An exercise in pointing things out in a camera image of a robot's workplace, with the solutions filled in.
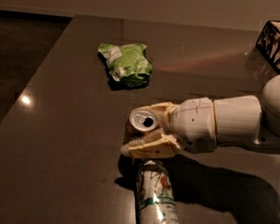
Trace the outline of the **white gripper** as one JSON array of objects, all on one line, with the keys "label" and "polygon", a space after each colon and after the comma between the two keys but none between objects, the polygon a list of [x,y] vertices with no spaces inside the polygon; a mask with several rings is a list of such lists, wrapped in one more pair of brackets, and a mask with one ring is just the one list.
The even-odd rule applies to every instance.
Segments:
[{"label": "white gripper", "polygon": [[172,102],[150,105],[159,127],[170,129],[177,137],[160,135],[134,139],[120,147],[122,155],[138,159],[172,158],[179,150],[189,153],[213,152],[217,148],[213,102],[209,98],[190,99],[182,104]]}]

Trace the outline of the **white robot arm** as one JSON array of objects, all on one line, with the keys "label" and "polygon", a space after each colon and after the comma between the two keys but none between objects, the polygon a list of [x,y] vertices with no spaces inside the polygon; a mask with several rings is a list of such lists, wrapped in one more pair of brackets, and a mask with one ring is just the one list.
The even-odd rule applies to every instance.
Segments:
[{"label": "white robot arm", "polygon": [[135,109],[126,135],[120,152],[138,159],[211,153],[220,146],[280,154],[280,75],[257,97],[198,98]]}]

